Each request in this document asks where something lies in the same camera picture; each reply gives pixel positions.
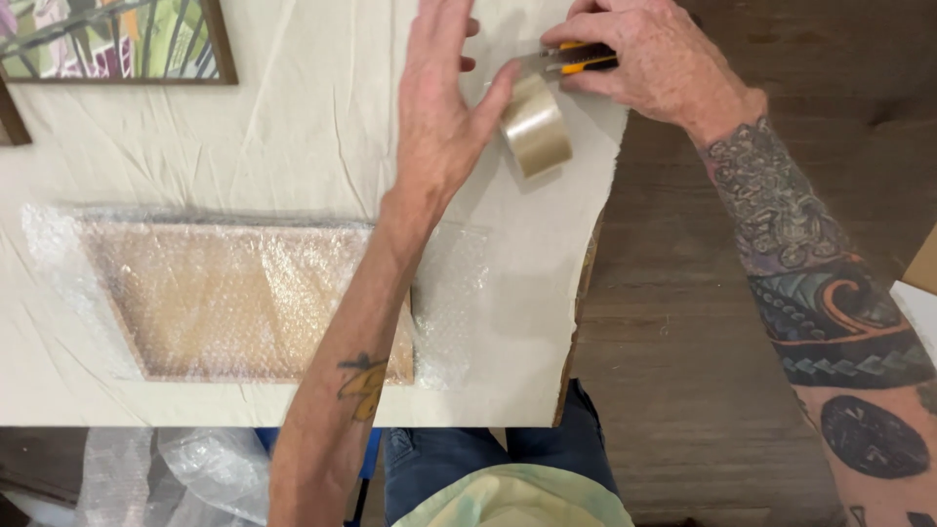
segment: tape roll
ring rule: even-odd
[[[501,115],[501,132],[525,177],[547,172],[573,158],[563,115],[537,73],[525,73],[514,82],[511,103]]]

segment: hand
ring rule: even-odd
[[[564,89],[607,95],[681,126],[698,146],[766,111],[764,92],[747,87],[671,0],[576,0],[566,22],[542,37],[547,46],[566,41],[603,42],[617,52],[619,66],[570,75]]]
[[[501,68],[482,102],[469,109],[458,76],[460,69],[474,68],[474,61],[460,54],[466,37],[479,30],[478,22],[469,18],[471,6],[472,0],[420,1],[400,80],[400,143],[392,193],[429,207],[436,219],[491,140],[511,101],[519,68],[515,61]]]

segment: t-shirt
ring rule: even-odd
[[[469,474],[433,494],[394,527],[634,527],[602,485],[542,465],[507,464]]]

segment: blue jeans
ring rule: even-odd
[[[562,421],[554,429],[507,429],[507,451],[488,429],[386,429],[386,525],[464,476],[505,463],[567,470],[618,494],[599,415],[578,379],[570,379],[564,404]]]

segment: tattooed arm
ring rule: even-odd
[[[300,383],[270,472],[271,527],[340,525],[361,467],[404,295],[426,240],[511,99],[505,66],[478,106],[459,93],[459,54],[478,33],[470,0],[422,0],[400,81],[397,180],[367,251]]]
[[[617,70],[579,73],[566,87],[682,126],[699,147],[850,522],[937,527],[934,366],[771,129],[764,94],[669,0],[579,0],[543,40],[624,51]]]

